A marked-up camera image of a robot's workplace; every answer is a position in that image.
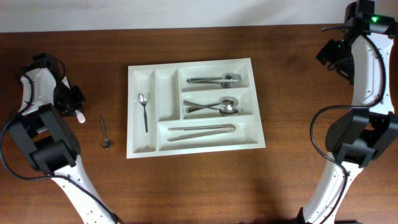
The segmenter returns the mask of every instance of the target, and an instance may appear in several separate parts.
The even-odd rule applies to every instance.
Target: fork
[[[227,73],[223,75],[222,77],[216,77],[216,78],[189,78],[187,82],[189,83],[200,83],[200,82],[205,82],[205,81],[214,81],[214,80],[242,80],[242,77],[238,74],[233,74],[233,73]]]
[[[219,84],[222,88],[239,88],[242,86],[240,81],[236,82],[214,82],[214,81],[203,81],[200,83],[210,83],[210,84]]]

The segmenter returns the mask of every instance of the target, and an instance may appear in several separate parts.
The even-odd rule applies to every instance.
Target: spoon
[[[101,120],[102,133],[104,135],[104,142],[102,142],[102,147],[104,149],[109,149],[109,147],[111,146],[112,142],[111,142],[111,140],[108,139],[108,135],[106,134],[104,118],[102,117],[102,115],[99,118]]]
[[[144,122],[145,122],[145,132],[148,133],[148,120],[147,120],[147,111],[145,110],[145,106],[148,104],[148,99],[144,96],[144,94],[138,94],[138,101],[144,107]]]
[[[211,106],[218,106],[218,105],[238,106],[239,105],[239,100],[236,99],[235,97],[232,97],[232,96],[225,96],[225,97],[222,97],[219,102],[212,103],[212,104],[205,105],[205,106],[210,106],[211,107]],[[197,111],[197,110],[202,110],[202,108],[190,107],[190,108],[185,109],[185,112],[186,113],[192,113],[192,112]]]
[[[191,103],[191,102],[189,102],[187,100],[184,100],[184,105],[196,106],[196,107],[200,107],[200,108],[207,108],[207,109],[217,110],[223,116],[235,116],[235,115],[239,114],[239,111],[236,108],[234,108],[233,106],[231,106],[231,105],[223,106],[220,109],[216,109],[216,108],[211,108],[209,106],[203,106],[203,105],[199,105],[199,104],[196,104],[196,103]]]

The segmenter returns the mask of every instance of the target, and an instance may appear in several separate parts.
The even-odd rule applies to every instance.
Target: wire
[[[19,108],[21,108],[21,106],[16,106],[11,112],[9,117],[12,118],[14,116],[14,112],[17,111]]]
[[[97,202],[109,214],[109,216],[112,218],[113,221],[115,221],[115,223],[123,223],[115,213],[113,213],[110,209],[107,208],[106,205],[104,205],[103,202],[101,202],[98,198],[96,198],[89,191],[87,191],[86,189],[84,189],[83,187],[78,185],[76,182],[71,180],[71,178],[69,176],[46,175],[46,176],[41,176],[41,177],[24,177],[24,176],[21,176],[21,175],[17,174],[16,172],[14,172],[8,166],[8,164],[7,164],[7,162],[6,162],[5,158],[4,158],[4,155],[2,153],[2,140],[4,138],[5,133],[11,127],[11,125],[14,122],[16,122],[18,119],[20,119],[22,117],[22,114],[30,108],[30,106],[32,105],[32,102],[33,102],[33,97],[34,97],[34,86],[33,86],[32,79],[30,77],[28,77],[26,74],[22,74],[22,76],[25,77],[26,79],[28,79],[28,81],[30,83],[30,99],[29,99],[29,102],[28,102],[28,104],[27,104],[27,106],[25,108],[23,108],[20,112],[18,112],[15,116],[13,116],[6,123],[6,125],[4,125],[3,129],[0,132],[0,160],[1,160],[2,164],[4,165],[4,167],[6,168],[6,170],[9,173],[11,173],[14,177],[17,177],[18,179],[22,179],[22,180],[47,180],[47,179],[53,179],[53,178],[64,179],[64,180],[68,181],[69,183],[73,184],[75,187],[77,187],[79,190],[81,190],[82,192],[84,192],[88,196],[90,196],[95,202]]]
[[[65,75],[67,75],[67,68],[65,67],[65,64],[59,60],[58,58],[54,57],[56,62],[59,62],[62,65],[63,68],[63,75],[60,77],[60,80],[62,81],[62,79],[65,77]]]
[[[329,27],[329,28],[324,28],[322,29],[322,31],[328,31],[328,30],[332,30],[332,29],[341,29],[342,27],[345,28],[350,28],[350,27],[345,27],[345,26],[338,26],[338,27]],[[336,106],[328,106],[326,108],[321,109],[320,111],[318,111],[315,116],[312,118],[311,121],[311,125],[310,125],[310,138],[311,138],[311,142],[314,146],[314,148],[317,150],[317,152],[324,157],[325,159],[327,159],[328,161],[336,164],[337,166],[339,166],[344,173],[344,182],[343,182],[343,186],[341,188],[341,192],[337,198],[337,201],[335,203],[335,205],[333,206],[333,208],[330,210],[329,214],[322,220],[322,222],[320,222],[320,224],[324,223],[332,214],[333,212],[336,210],[336,207],[338,206],[338,204],[340,203],[341,199],[343,198],[343,194],[344,191],[347,187],[347,183],[348,183],[348,176],[349,176],[349,172],[346,170],[346,168],[341,165],[340,163],[336,162],[334,159],[330,158],[329,156],[327,156],[325,153],[323,153],[320,148],[318,147],[317,143],[315,142],[315,139],[313,137],[313,127],[315,124],[315,121],[317,120],[318,116],[321,115],[323,112],[328,111],[328,110],[334,110],[334,109],[369,109],[372,108],[373,106],[378,105],[384,97],[384,94],[386,92],[386,85],[387,85],[387,74],[386,74],[386,66],[384,65],[384,62],[382,60],[382,55],[379,51],[379,49],[376,47],[376,45],[373,43],[373,41],[367,37],[365,34],[360,34],[373,48],[373,50],[376,52],[377,58],[379,59],[379,63],[381,66],[381,73],[382,73],[382,87],[381,87],[381,93],[380,93],[380,97],[378,99],[376,99],[373,103],[371,103],[370,105],[365,105],[365,106],[351,106],[351,105],[336,105]]]

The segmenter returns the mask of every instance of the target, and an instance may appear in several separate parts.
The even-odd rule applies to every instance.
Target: tray compartment
[[[155,71],[157,121],[180,119],[178,73],[176,68]]]
[[[156,150],[155,120],[155,71],[129,71],[129,112],[127,116],[127,138],[131,135],[132,142],[127,148],[137,152],[154,152]],[[138,101],[138,94],[143,93],[149,101],[146,105],[148,133],[145,132],[144,107]]]
[[[188,100],[192,103],[198,103],[200,105],[207,105],[211,103],[220,102],[222,98],[226,96],[232,96],[238,99],[239,105],[234,106],[239,111],[239,117],[241,115],[253,114],[252,99],[250,89],[248,88],[235,88],[225,90],[205,90],[205,91],[193,91],[182,93],[181,95],[181,107],[184,119],[197,119],[197,118],[214,118],[223,117],[220,112],[211,109],[202,109],[187,113],[186,109],[189,106],[185,106],[183,101]],[[214,108],[220,109],[222,106],[214,106]]]
[[[241,76],[241,87],[249,87],[249,67],[245,63],[226,63],[222,65],[208,65],[180,68],[178,70],[180,89],[185,91],[223,89],[220,85],[210,83],[187,83],[188,78],[216,78],[224,74],[233,73]]]
[[[168,141],[169,138],[184,136],[188,134],[204,133],[211,130],[197,131],[169,131],[169,128],[193,127],[193,126],[210,126],[219,124],[233,124],[236,129],[230,133],[221,133],[211,136],[202,136],[198,138],[190,138],[179,141]],[[232,117],[210,118],[186,120],[180,122],[167,122],[158,124],[158,146],[159,151],[206,148],[206,147],[222,147],[222,146],[240,146],[258,143],[259,136],[253,128],[254,117],[242,116],[239,119]]]

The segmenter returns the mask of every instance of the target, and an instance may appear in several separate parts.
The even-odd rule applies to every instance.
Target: green led light
[[[377,22],[379,20],[379,18],[377,16],[372,16],[372,21],[373,22]]]

